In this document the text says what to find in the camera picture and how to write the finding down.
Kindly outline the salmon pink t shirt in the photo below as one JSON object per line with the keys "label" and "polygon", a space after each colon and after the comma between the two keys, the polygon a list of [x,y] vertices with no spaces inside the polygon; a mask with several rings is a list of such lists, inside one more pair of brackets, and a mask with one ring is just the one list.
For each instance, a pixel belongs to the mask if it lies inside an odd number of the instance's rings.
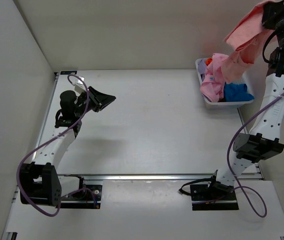
{"label": "salmon pink t shirt", "polygon": [[268,3],[271,1],[265,0],[255,5],[224,38],[234,50],[221,66],[227,84],[240,79],[254,65],[268,37],[274,32],[262,26],[264,6]]}

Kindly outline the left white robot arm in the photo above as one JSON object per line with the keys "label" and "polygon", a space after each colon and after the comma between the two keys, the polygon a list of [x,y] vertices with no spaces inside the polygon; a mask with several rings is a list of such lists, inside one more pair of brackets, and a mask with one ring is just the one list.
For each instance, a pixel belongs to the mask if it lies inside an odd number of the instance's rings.
{"label": "left white robot arm", "polygon": [[59,96],[60,108],[55,115],[53,136],[37,149],[36,158],[17,169],[20,200],[25,205],[58,207],[66,196],[83,198],[87,187],[78,175],[59,177],[57,167],[69,146],[80,133],[82,118],[89,111],[98,113],[116,97],[93,87],[66,90]]}

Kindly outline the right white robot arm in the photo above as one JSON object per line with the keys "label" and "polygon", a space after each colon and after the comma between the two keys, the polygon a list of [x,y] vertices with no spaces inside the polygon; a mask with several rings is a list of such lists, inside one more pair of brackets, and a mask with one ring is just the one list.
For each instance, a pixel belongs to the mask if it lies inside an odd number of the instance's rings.
{"label": "right white robot arm", "polygon": [[278,47],[264,61],[268,64],[265,93],[261,108],[248,134],[238,130],[227,149],[227,168],[217,170],[206,187],[206,195],[218,200],[230,193],[246,168],[272,158],[284,150],[280,129],[284,117],[284,0],[267,3],[263,8],[262,26],[272,30],[269,43],[277,38]]}

